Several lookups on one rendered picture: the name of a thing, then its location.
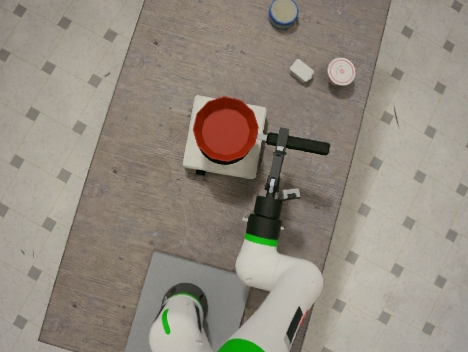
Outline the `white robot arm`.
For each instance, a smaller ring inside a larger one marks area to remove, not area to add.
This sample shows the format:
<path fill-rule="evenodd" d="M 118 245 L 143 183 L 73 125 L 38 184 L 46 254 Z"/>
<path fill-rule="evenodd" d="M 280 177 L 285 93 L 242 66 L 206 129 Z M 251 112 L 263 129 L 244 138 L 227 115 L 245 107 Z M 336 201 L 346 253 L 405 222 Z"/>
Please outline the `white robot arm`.
<path fill-rule="evenodd" d="M 247 229 L 236 273 L 244 284 L 270 294 L 217 352 L 291 352 L 304 317 L 322 291 L 322 274 L 307 260 L 277 252 L 282 220 L 251 213 L 242 221 Z M 174 285 L 161 307 L 149 333 L 152 352 L 213 352 L 202 327 L 208 302 L 198 286 Z"/>

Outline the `red frying pan with black handle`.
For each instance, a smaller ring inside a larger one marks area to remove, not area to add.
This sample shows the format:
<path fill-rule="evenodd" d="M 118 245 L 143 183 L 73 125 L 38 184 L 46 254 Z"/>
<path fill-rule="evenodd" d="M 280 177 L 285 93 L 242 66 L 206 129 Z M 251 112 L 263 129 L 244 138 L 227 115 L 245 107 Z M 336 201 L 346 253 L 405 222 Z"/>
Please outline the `red frying pan with black handle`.
<path fill-rule="evenodd" d="M 244 157 L 256 139 L 276 146 L 278 134 L 258 134 L 254 111 L 242 100 L 220 97 L 208 101 L 197 113 L 193 133 L 197 146 L 210 158 L 231 161 Z M 288 136 L 286 148 L 313 153 L 315 140 Z"/>

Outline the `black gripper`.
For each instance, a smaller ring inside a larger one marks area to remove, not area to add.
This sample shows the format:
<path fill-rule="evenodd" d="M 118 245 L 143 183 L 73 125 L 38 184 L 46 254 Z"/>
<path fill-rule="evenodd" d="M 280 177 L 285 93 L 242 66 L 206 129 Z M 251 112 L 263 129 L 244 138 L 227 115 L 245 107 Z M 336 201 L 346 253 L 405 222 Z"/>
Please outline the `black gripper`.
<path fill-rule="evenodd" d="M 289 129 L 280 128 L 278 139 L 276 143 L 275 152 L 273 152 L 273 161 L 268 175 L 265 190 L 267 190 L 266 197 L 257 196 L 253 213 L 280 219 L 283 201 L 274 199 L 276 192 L 279 193 L 280 184 L 280 171 L 282 168 L 284 155 L 286 155 L 286 144 L 288 139 Z M 274 197 L 273 197 L 274 196 Z"/>

